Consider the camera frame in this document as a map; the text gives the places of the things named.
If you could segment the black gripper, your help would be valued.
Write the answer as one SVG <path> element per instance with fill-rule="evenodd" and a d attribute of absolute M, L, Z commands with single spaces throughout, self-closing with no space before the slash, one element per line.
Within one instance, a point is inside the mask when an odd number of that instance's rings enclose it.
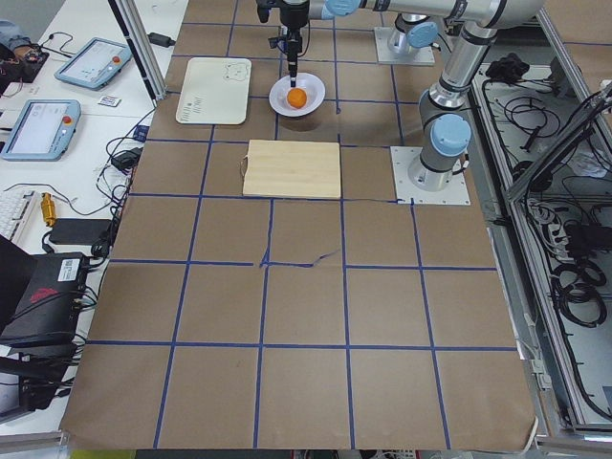
<path fill-rule="evenodd" d="M 288 69 L 290 87 L 296 87 L 298 54 L 303 53 L 303 38 L 301 29 L 309 23 L 310 2 L 304 1 L 273 1 L 267 2 L 267 9 L 279 9 L 281 24 L 287 29 L 284 35 L 270 38 L 270 48 L 277 48 L 281 41 L 285 42 L 284 54 L 288 54 Z"/>

